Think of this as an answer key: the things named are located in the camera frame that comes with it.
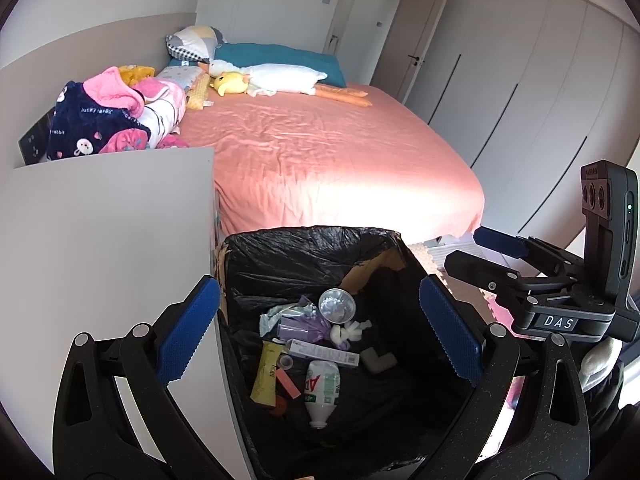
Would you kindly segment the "yellow snack packet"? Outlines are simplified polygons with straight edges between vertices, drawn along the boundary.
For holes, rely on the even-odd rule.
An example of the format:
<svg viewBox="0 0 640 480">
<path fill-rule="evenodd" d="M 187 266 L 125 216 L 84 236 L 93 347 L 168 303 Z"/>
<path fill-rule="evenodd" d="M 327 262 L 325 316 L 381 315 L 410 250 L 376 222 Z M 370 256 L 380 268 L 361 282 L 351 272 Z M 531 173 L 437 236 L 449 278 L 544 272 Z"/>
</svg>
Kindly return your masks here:
<svg viewBox="0 0 640 480">
<path fill-rule="evenodd" d="M 274 408 L 276 406 L 276 371 L 278 359 L 285 350 L 282 344 L 264 341 L 257 375 L 254 381 L 250 400 L 254 403 Z"/>
</svg>

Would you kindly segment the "orange bottle cap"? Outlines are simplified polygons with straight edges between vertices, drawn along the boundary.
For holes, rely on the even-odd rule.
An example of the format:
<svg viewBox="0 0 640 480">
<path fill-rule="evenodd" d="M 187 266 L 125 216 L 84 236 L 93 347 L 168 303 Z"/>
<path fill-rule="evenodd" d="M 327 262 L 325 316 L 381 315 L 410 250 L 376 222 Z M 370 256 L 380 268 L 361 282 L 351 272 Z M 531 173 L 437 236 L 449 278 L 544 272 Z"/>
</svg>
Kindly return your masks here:
<svg viewBox="0 0 640 480">
<path fill-rule="evenodd" d="M 288 402 L 286 402 L 286 400 L 285 400 L 285 398 L 283 396 L 279 396 L 277 394 L 276 395 L 276 405 L 270 411 L 270 413 L 273 414 L 274 416 L 282 416 L 282 415 L 284 415 L 286 413 L 287 409 L 288 409 Z"/>
</svg>

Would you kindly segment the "silver printed snack wrapper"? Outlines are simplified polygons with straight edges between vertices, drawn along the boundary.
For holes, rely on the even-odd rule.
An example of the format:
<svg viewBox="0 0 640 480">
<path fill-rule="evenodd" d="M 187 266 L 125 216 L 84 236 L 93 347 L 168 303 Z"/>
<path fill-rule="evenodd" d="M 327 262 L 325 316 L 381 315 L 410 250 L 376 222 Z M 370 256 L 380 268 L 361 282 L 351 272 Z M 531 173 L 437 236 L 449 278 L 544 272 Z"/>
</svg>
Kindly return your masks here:
<svg viewBox="0 0 640 480">
<path fill-rule="evenodd" d="M 266 336 L 279 323 L 281 318 L 300 318 L 312 311 L 314 305 L 306 296 L 301 296 L 297 302 L 292 304 L 279 304 L 272 307 L 267 313 L 263 313 L 259 318 L 259 336 Z"/>
</svg>

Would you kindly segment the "white carton box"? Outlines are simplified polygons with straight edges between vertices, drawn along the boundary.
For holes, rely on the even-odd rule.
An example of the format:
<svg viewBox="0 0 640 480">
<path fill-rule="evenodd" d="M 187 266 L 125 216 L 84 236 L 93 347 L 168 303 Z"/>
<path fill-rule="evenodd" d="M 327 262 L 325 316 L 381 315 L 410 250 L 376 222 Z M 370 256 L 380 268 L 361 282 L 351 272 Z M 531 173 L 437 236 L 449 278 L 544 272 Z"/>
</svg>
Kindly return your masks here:
<svg viewBox="0 0 640 480">
<path fill-rule="evenodd" d="M 310 342 L 291 339 L 285 344 L 290 356 L 306 360 L 328 361 L 338 366 L 356 368 L 360 362 L 357 353 L 338 350 L 311 344 Z"/>
</svg>

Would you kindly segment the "white AD drink bottle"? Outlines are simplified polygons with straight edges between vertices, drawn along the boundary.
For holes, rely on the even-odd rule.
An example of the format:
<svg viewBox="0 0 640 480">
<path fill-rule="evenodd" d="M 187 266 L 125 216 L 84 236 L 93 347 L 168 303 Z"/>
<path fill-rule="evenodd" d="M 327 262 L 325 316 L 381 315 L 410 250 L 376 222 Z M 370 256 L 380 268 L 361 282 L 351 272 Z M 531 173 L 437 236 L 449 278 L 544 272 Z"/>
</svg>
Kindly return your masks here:
<svg viewBox="0 0 640 480">
<path fill-rule="evenodd" d="M 337 365 L 311 361 L 307 368 L 304 402 L 314 429 L 326 428 L 340 397 L 341 375 Z"/>
</svg>

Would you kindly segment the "purple knotted plastic bag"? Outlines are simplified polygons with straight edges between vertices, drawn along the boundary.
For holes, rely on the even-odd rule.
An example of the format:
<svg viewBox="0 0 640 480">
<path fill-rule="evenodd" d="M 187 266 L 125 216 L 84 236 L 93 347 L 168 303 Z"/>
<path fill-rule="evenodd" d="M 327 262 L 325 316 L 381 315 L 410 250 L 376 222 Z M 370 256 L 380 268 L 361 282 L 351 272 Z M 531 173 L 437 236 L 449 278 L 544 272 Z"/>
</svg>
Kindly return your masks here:
<svg viewBox="0 0 640 480">
<path fill-rule="evenodd" d="M 300 340 L 315 344 L 330 338 L 332 325 L 318 310 L 303 315 L 284 316 L 277 325 L 278 337 L 284 341 Z"/>
</svg>

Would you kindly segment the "round foil tray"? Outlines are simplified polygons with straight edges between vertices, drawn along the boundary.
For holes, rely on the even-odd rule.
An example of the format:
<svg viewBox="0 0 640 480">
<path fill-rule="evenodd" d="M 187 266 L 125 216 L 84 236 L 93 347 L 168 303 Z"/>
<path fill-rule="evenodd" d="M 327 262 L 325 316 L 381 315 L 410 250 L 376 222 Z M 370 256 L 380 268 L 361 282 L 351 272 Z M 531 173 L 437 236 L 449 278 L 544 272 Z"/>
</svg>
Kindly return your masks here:
<svg viewBox="0 0 640 480">
<path fill-rule="evenodd" d="M 356 301 L 346 290 L 330 288 L 320 296 L 318 309 L 330 323 L 345 324 L 355 317 Z"/>
</svg>

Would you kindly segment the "clear plastic cup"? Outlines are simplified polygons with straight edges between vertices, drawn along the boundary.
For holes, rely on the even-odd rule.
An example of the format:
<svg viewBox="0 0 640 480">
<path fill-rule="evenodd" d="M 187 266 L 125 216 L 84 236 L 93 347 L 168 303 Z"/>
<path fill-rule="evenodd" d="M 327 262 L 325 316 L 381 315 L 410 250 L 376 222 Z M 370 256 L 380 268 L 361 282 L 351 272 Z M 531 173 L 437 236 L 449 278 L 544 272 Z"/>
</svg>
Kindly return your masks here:
<svg viewBox="0 0 640 480">
<path fill-rule="evenodd" d="M 281 354 L 278 359 L 278 367 L 282 368 L 282 370 L 290 370 L 294 365 L 294 359 L 292 356 L 288 354 Z"/>
</svg>

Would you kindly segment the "orange pink small box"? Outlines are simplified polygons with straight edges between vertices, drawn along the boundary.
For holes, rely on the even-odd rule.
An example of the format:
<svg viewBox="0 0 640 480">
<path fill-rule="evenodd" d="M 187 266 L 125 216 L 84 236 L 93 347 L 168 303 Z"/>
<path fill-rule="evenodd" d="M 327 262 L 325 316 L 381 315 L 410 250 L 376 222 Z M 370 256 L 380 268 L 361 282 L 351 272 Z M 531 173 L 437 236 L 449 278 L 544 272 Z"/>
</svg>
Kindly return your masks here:
<svg viewBox="0 0 640 480">
<path fill-rule="evenodd" d="M 277 381 L 280 382 L 281 386 L 292 399 L 297 399 L 302 395 L 299 388 L 296 387 L 290 376 L 288 376 L 286 370 L 278 368 L 274 376 L 276 376 Z"/>
</svg>

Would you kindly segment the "grey foam corner protector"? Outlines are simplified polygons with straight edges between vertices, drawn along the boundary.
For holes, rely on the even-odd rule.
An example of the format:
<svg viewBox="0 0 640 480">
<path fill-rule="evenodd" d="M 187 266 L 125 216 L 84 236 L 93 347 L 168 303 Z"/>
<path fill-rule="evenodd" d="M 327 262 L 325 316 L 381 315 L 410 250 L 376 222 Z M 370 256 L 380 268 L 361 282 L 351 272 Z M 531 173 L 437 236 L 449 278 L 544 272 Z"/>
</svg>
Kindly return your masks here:
<svg viewBox="0 0 640 480">
<path fill-rule="evenodd" d="M 397 360 L 393 353 L 386 353 L 379 356 L 373 348 L 367 348 L 360 353 L 363 364 L 373 374 L 380 374 L 389 370 L 397 364 Z"/>
</svg>

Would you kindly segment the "black lined trash bin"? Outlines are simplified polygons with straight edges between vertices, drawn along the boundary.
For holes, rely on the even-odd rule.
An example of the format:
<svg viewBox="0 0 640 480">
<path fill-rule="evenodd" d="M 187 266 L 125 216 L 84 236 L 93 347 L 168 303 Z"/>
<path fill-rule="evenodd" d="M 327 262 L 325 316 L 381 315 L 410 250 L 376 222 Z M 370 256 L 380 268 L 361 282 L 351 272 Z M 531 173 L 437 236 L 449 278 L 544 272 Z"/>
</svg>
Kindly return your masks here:
<svg viewBox="0 0 640 480">
<path fill-rule="evenodd" d="M 454 372 L 419 302 L 425 270 L 401 237 L 382 229 L 314 226 L 235 234 L 221 249 L 220 336 L 235 417 L 259 479 L 364 479 L 435 452 L 470 384 Z M 367 323 L 355 351 L 389 354 L 382 372 L 345 368 L 326 428 L 302 399 L 266 408 L 250 397 L 259 370 L 259 319 L 279 304 L 333 287 Z"/>
</svg>

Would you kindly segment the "pink bed sheet mattress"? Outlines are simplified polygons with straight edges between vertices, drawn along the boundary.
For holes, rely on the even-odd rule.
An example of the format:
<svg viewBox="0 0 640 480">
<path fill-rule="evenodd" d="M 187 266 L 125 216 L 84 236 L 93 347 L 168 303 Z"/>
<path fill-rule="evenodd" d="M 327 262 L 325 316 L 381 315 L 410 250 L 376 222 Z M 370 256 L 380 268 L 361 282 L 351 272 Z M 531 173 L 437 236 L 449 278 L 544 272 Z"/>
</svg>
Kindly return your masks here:
<svg viewBox="0 0 640 480">
<path fill-rule="evenodd" d="M 462 237 L 482 223 L 480 181 L 421 118 L 367 87 L 367 107 L 318 96 L 217 96 L 187 110 L 180 136 L 212 148 L 224 234 L 360 226 L 406 243 Z"/>
</svg>

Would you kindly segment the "yellow duck plush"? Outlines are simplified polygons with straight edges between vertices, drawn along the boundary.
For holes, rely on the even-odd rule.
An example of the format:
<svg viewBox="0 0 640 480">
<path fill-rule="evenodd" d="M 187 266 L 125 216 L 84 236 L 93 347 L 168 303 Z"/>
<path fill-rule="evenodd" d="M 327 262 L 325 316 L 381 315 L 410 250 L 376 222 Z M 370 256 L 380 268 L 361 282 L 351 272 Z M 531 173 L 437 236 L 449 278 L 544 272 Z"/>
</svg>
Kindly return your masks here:
<svg viewBox="0 0 640 480">
<path fill-rule="evenodd" d="M 240 72 L 223 72 L 216 78 L 213 78 L 209 85 L 215 90 L 218 96 L 243 94 L 250 88 L 250 77 Z"/>
</svg>

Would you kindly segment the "checkered grey pillow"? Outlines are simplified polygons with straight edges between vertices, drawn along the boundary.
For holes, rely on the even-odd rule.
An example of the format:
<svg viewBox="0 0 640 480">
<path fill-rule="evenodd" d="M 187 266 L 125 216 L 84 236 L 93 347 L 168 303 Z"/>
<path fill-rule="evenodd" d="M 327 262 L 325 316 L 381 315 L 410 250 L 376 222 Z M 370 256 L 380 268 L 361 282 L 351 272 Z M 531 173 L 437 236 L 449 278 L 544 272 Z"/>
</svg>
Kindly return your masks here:
<svg viewBox="0 0 640 480">
<path fill-rule="evenodd" d="M 220 30 L 206 25 L 191 25 L 165 37 L 168 54 L 176 60 L 189 62 L 210 62 L 225 43 Z"/>
</svg>

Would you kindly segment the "black wall switch panel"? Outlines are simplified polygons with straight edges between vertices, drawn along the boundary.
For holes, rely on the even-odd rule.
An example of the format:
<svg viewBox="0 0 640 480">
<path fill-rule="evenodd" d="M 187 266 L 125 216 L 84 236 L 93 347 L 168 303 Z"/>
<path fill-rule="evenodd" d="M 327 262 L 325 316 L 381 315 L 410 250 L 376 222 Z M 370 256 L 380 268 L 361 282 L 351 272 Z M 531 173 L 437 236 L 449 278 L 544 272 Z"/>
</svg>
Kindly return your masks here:
<svg viewBox="0 0 640 480">
<path fill-rule="evenodd" d="M 18 140 L 18 148 L 26 166 L 39 164 L 46 158 L 53 113 L 53 108 L 48 110 Z"/>
</svg>

